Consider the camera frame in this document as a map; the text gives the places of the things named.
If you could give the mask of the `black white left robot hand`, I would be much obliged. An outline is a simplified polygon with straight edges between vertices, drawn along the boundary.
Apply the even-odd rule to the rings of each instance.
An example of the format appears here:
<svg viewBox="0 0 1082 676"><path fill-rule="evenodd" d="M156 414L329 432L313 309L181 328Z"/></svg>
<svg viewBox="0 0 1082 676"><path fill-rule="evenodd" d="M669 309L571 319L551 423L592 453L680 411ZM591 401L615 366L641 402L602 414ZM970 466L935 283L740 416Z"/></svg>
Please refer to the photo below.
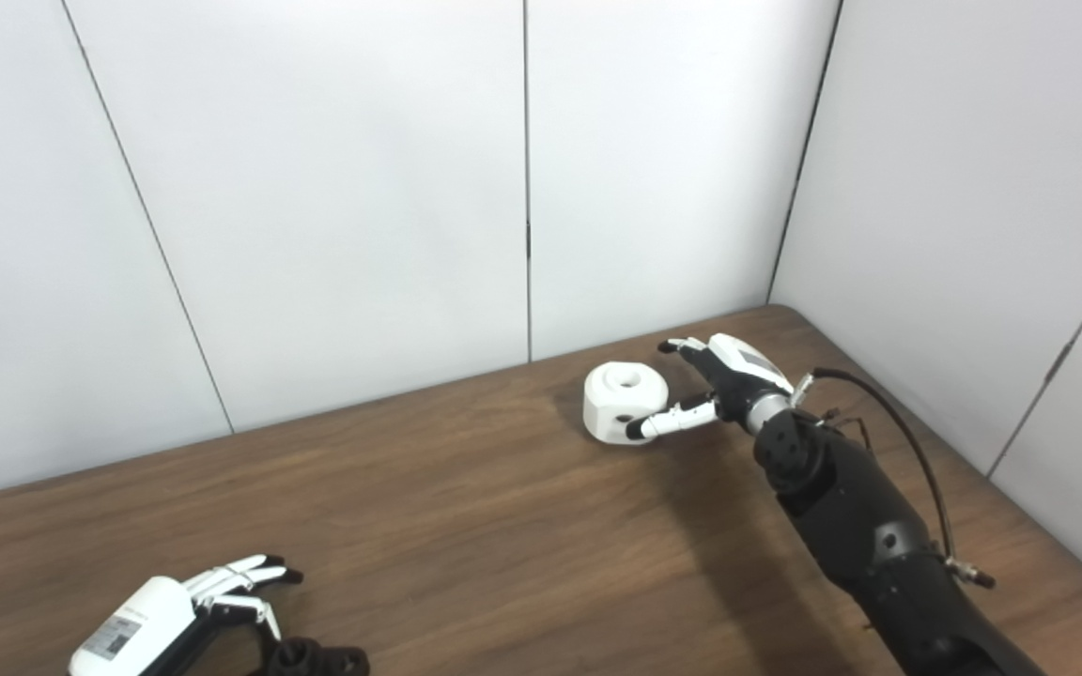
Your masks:
<svg viewBox="0 0 1082 676"><path fill-rule="evenodd" d="M188 580L151 576L74 651L66 673L184 675L227 626L252 626L267 663L283 634L258 591L303 581L275 555L213 566Z"/></svg>

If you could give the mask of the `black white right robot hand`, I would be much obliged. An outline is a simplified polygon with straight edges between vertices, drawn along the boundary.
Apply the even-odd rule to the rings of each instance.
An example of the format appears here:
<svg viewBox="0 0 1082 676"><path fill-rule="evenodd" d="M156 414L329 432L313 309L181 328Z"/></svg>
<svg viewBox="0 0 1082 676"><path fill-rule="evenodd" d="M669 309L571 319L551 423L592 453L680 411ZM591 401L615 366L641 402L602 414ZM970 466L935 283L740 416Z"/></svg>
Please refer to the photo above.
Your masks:
<svg viewBox="0 0 1082 676"><path fill-rule="evenodd" d="M737 423L757 436L767 421L793 407L794 388L784 373L754 346L717 333L709 341L667 339L662 354L677 354L707 382L708 390L669 409L628 421L626 440L644 441L716 421Z"/></svg>

